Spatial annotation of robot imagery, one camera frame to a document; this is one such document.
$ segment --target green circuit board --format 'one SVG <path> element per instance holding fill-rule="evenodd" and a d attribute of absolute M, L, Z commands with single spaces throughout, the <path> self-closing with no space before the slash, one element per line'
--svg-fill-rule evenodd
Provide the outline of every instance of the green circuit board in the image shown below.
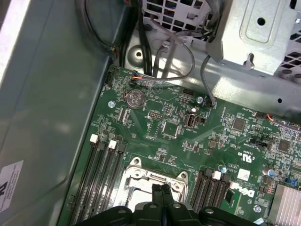
<path fill-rule="evenodd" d="M 160 174 L 176 177 L 181 171 L 188 172 L 187 202 L 200 169 L 218 170 L 219 166 L 224 166 L 230 180 L 241 189 L 228 189 L 230 193 L 226 193 L 220 208 L 252 222 L 267 219 L 278 183 L 291 187 L 300 185 L 301 137 L 298 132 L 272 123 L 265 114 L 220 99 L 212 106 L 207 95 L 195 90 L 167 82 L 132 79 L 132 76 L 131 70 L 114 66 L 109 69 L 59 226 L 72 225 L 76 222 L 70 223 L 72 216 L 78 217 L 79 212 L 72 210 L 72 205 L 91 157 L 92 134 L 96 134 L 100 142 L 109 143 L 113 139 L 119 147 L 122 144 L 122 157 L 108 157 L 115 168 L 107 170 L 107 176 L 114 180 L 111 184 L 104 183 L 106 190 L 110 186 L 114 188 L 110 193 L 112 200 L 123 169 L 136 156 L 141 158 L 144 168 Z M 128 99 L 131 95 L 139 96 L 139 100 Z M 285 121 L 283 124 L 293 126 Z M 95 159 L 103 158 L 97 154 Z M 97 177 L 102 177 L 105 169 L 96 169 L 96 163 L 90 164 L 90 171 L 94 170 Z M 264 169 L 273 169 L 275 175 L 272 178 L 265 176 Z M 84 194 L 89 192 L 88 186 L 82 189 Z M 96 194 L 92 192 L 91 197 L 96 199 Z M 87 208 L 93 209 L 93 200 L 78 198 L 78 203 L 84 202 L 87 202 Z M 107 204 L 108 208 L 113 206 L 111 201 Z M 254 211 L 255 205 L 261 207 L 260 212 Z M 95 212 L 101 210 L 104 208 L 93 209 Z M 88 217 L 89 213 L 82 215 L 82 219 Z"/>

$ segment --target cable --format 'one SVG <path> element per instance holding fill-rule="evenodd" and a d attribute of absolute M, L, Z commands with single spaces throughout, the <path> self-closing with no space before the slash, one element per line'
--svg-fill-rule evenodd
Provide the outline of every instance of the cable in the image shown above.
<path fill-rule="evenodd" d="M 88 0 L 75 0 L 75 6 L 80 22 L 80 28 L 84 30 L 85 35 L 87 35 L 88 39 L 93 43 L 93 50 L 95 50 L 96 46 L 96 49 L 101 48 L 110 54 L 118 54 L 114 44 L 104 41 L 99 36 L 93 20 L 89 15 Z"/>
<path fill-rule="evenodd" d="M 152 75 L 151 47 L 146 37 L 146 33 L 144 29 L 143 14 L 141 12 L 141 7 L 138 8 L 139 8 L 138 30 L 139 30 L 141 51 L 143 56 L 143 71 L 144 74 L 151 76 Z"/>
<path fill-rule="evenodd" d="M 206 2 L 209 5 L 210 9 L 212 10 L 212 18 L 209 21 L 209 23 L 207 24 L 207 26 L 205 26 L 205 28 L 209 31 L 209 30 L 213 29 L 217 20 L 221 16 L 222 4 L 221 4 L 220 0 L 206 0 Z"/>
<path fill-rule="evenodd" d="M 278 126 L 281 126 L 281 127 L 285 128 L 285 129 L 290 129 L 290 130 L 295 131 L 295 132 L 297 132 L 297 133 L 301 133 L 301 130 L 299 130 L 299 129 L 295 129 L 295 128 L 289 127 L 289 126 L 287 126 L 287 125 L 285 125 L 285 124 L 283 124 L 283 123 L 280 123 L 280 122 L 274 120 L 274 119 L 272 118 L 272 115 L 270 115 L 270 114 L 267 114 L 267 118 L 268 118 L 272 123 L 274 123 L 274 124 L 276 124 L 276 125 L 278 125 Z"/>
<path fill-rule="evenodd" d="M 89 4 L 88 4 L 89 0 L 84 0 L 84 16 L 87 19 L 87 25 L 88 25 L 88 29 L 92 32 L 92 34 L 94 35 L 94 37 L 99 41 L 99 43 L 108 51 L 110 52 L 115 52 L 116 48 L 115 45 L 109 42 L 104 41 L 98 34 L 97 29 L 94 25 L 94 22 L 92 20 L 92 17 L 89 15 Z"/>
<path fill-rule="evenodd" d="M 271 122 L 274 121 L 274 119 L 272 118 L 272 116 L 271 116 L 270 114 L 267 114 L 267 118 L 268 118 Z"/>
<path fill-rule="evenodd" d="M 191 72 L 193 71 L 193 69 L 195 67 L 195 64 L 196 64 L 193 53 L 185 45 L 185 43 L 181 39 L 179 39 L 175 34 L 173 34 L 168 29 L 166 29 L 165 27 L 163 27 L 160 24 L 158 24 L 157 22 L 155 22 L 153 18 L 151 18 L 150 20 L 153 22 L 153 24 L 155 26 L 157 26 L 161 30 L 165 31 L 165 33 L 167 33 L 171 38 L 173 38 L 178 44 L 182 45 L 188 51 L 188 53 L 189 53 L 189 55 L 191 57 L 191 60 L 192 60 L 192 67 L 191 67 L 191 69 L 189 70 L 189 72 L 186 75 L 180 76 L 180 77 L 173 77 L 173 78 L 149 78 L 149 77 L 142 77 L 140 79 L 141 80 L 147 80 L 147 81 L 174 81 L 174 80 L 182 80 L 182 79 L 188 78 L 189 75 L 191 74 Z"/>
<path fill-rule="evenodd" d="M 203 82 L 203 84 L 204 84 L 204 87 L 205 87 L 205 89 L 206 89 L 206 91 L 207 91 L 207 93 L 208 93 L 208 95 L 209 95 L 209 97 L 210 97 L 211 104 L 212 104 L 213 106 L 215 106 L 215 102 L 216 102 L 216 101 L 215 101 L 215 98 L 214 98 L 214 96 L 213 96 L 213 94 L 212 94 L 212 92 L 211 92 L 211 90 L 210 90 L 210 88 L 209 88 L 209 86 L 208 86 L 208 84 L 207 84 L 207 82 L 206 82 L 206 79 L 205 79 L 205 68 L 206 68 L 206 66 L 207 66 L 207 63 L 208 63 L 209 59 L 210 59 L 210 56 L 209 56 L 209 55 L 206 56 L 206 58 L 204 59 L 202 65 L 201 65 L 200 74 L 201 74 L 201 79 L 202 79 L 202 82 Z"/>
<path fill-rule="evenodd" d="M 184 30 L 184 31 L 180 31 L 175 33 L 175 35 L 177 37 L 183 37 L 183 36 L 192 36 L 192 37 L 203 37 L 203 36 L 207 36 L 208 34 L 210 34 L 210 32 L 206 32 L 206 33 L 202 33 L 202 30 Z M 174 40 L 170 37 L 167 39 L 167 41 L 169 42 L 174 42 Z M 153 72 L 152 75 L 153 77 L 157 77 L 158 75 L 158 71 L 159 71 L 159 62 L 160 62 L 160 57 L 161 54 L 165 51 L 166 47 L 164 47 L 163 45 L 158 49 L 157 53 L 156 53 L 156 57 L 155 57 L 155 61 L 154 61 L 154 66 L 153 66 Z M 172 59 L 170 58 L 170 55 L 168 55 L 168 58 L 166 59 L 166 64 L 165 67 L 168 65 L 168 61 L 171 61 Z"/>
<path fill-rule="evenodd" d="M 133 31 L 137 24 L 138 12 L 135 7 L 131 7 L 129 11 L 129 16 L 124 24 L 123 35 L 121 37 L 120 47 L 119 47 L 119 66 L 125 67 L 127 48 L 130 43 Z"/>

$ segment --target black ram slot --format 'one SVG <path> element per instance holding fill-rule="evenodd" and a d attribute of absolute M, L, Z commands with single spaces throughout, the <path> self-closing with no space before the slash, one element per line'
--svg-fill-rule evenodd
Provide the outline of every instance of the black ram slot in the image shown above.
<path fill-rule="evenodd" d="M 120 166 L 121 166 L 121 163 L 122 163 L 122 158 L 123 158 L 123 153 L 119 152 L 118 153 L 118 158 L 117 158 L 117 163 L 116 163 L 113 175 L 109 180 L 108 188 L 107 188 L 107 190 L 105 192 L 105 195 L 104 195 L 103 204 L 102 204 L 101 209 L 100 209 L 101 212 L 104 211 L 105 208 L 107 207 L 107 205 L 109 204 L 110 197 L 112 195 L 114 185 L 115 185 L 115 182 L 116 182 L 116 178 L 117 178 L 117 175 L 119 174 L 119 169 L 120 169 Z"/>
<path fill-rule="evenodd" d="M 203 203 L 205 201 L 206 193 L 209 188 L 210 181 L 211 181 L 211 179 L 210 179 L 211 173 L 212 173 L 211 170 L 206 169 L 205 175 L 201 181 L 200 187 L 198 189 L 196 201 L 193 206 L 193 209 L 195 210 L 196 213 L 198 213 L 201 210 Z"/>
<path fill-rule="evenodd" d="M 90 214 L 90 217 L 94 216 L 97 212 L 99 203 L 100 203 L 101 198 L 102 198 L 103 189 L 105 187 L 105 182 L 107 181 L 108 174 L 110 172 L 110 168 L 111 168 L 111 165 L 112 165 L 112 162 L 113 162 L 113 158 L 114 158 L 114 151 L 109 150 L 108 161 L 106 162 L 104 172 L 103 172 L 103 176 L 102 176 L 101 180 L 99 181 L 99 183 L 97 185 L 96 197 L 93 200 L 92 212 Z"/>
<path fill-rule="evenodd" d="M 81 178 L 79 188 L 77 190 L 77 193 L 75 195 L 75 198 L 74 198 L 74 201 L 73 201 L 73 204 L 71 207 L 71 213 L 70 213 L 70 217 L 69 217 L 69 225 L 70 226 L 75 224 L 75 218 L 76 218 L 78 206 L 80 204 L 81 197 L 85 190 L 84 188 L 86 187 L 86 184 L 88 183 L 88 178 L 89 178 L 90 171 L 92 168 L 92 163 L 94 162 L 94 159 L 96 156 L 96 151 L 97 151 L 97 144 L 91 144 L 91 150 L 90 150 L 90 153 L 88 156 L 88 161 L 85 165 L 84 174 Z"/>
<path fill-rule="evenodd" d="M 85 195 L 81 211 L 79 212 L 79 217 L 77 219 L 77 223 L 84 220 L 84 216 L 85 216 L 86 212 L 88 211 L 89 203 L 90 203 L 90 200 L 92 199 L 93 191 L 95 190 L 95 186 L 96 186 L 95 181 L 96 181 L 99 173 L 101 172 L 101 168 L 103 165 L 104 152 L 105 151 L 103 151 L 103 150 L 100 150 L 98 152 L 98 157 L 95 162 L 95 168 L 93 170 L 91 180 L 89 181 L 89 183 L 87 185 L 88 191 L 87 191 L 87 194 Z"/>
<path fill-rule="evenodd" d="M 202 171 L 199 171 L 198 172 L 198 178 L 197 178 L 197 181 L 196 181 L 196 183 L 194 185 L 194 188 L 193 188 L 193 191 L 192 191 L 192 195 L 191 195 L 191 198 L 190 198 L 190 205 L 191 206 L 195 205 L 196 197 L 197 197 L 198 190 L 200 188 L 200 185 L 201 185 L 203 177 L 204 177 L 204 173 Z"/>
<path fill-rule="evenodd" d="M 212 206 L 220 208 L 222 199 L 225 196 L 226 190 L 227 190 L 227 184 L 226 184 L 226 182 L 222 181 L 219 184 L 219 187 L 217 188 Z"/>
<path fill-rule="evenodd" d="M 209 188 L 205 195 L 206 199 L 205 199 L 204 205 L 201 208 L 207 207 L 207 206 L 212 206 L 214 198 L 215 198 L 215 194 L 216 194 L 216 191 L 217 191 L 217 188 L 218 188 L 220 182 L 221 181 L 216 180 L 216 179 L 212 179 L 210 181 Z"/>

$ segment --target motherboard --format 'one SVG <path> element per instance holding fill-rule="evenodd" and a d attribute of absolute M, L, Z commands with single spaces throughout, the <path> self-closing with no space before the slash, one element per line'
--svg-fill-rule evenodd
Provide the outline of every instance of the motherboard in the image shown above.
<path fill-rule="evenodd" d="M 74 225 L 117 205 L 134 211 L 151 201 L 153 183 L 169 184 L 173 198 L 195 211 L 215 206 L 275 225 L 281 221 L 275 194 L 281 202 L 285 191 L 299 195 L 301 185 L 300 128 L 279 122 L 111 66 L 58 225 Z"/>

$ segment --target mounting screw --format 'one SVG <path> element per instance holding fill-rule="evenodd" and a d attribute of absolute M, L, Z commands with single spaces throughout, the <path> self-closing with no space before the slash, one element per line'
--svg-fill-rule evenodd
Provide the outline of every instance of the mounting screw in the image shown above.
<path fill-rule="evenodd" d="M 111 100 L 111 101 L 108 102 L 109 108 L 113 108 L 113 107 L 115 107 L 115 105 L 116 105 L 115 101 Z"/>
<path fill-rule="evenodd" d="M 175 203 L 175 204 L 173 205 L 173 207 L 174 207 L 174 208 L 176 208 L 176 209 L 178 209 L 178 208 L 180 208 L 180 207 L 181 207 L 181 205 L 180 205 L 180 204 L 178 204 L 178 203 Z"/>
<path fill-rule="evenodd" d="M 208 213 L 208 214 L 213 214 L 214 213 L 214 211 L 212 209 L 206 209 L 205 212 Z"/>
<path fill-rule="evenodd" d="M 203 99 L 203 97 L 197 97 L 197 103 L 200 105 L 201 103 L 203 103 L 204 102 L 204 99 Z"/>
<path fill-rule="evenodd" d="M 261 213 L 261 207 L 259 205 L 254 205 L 253 210 L 255 213 Z"/>

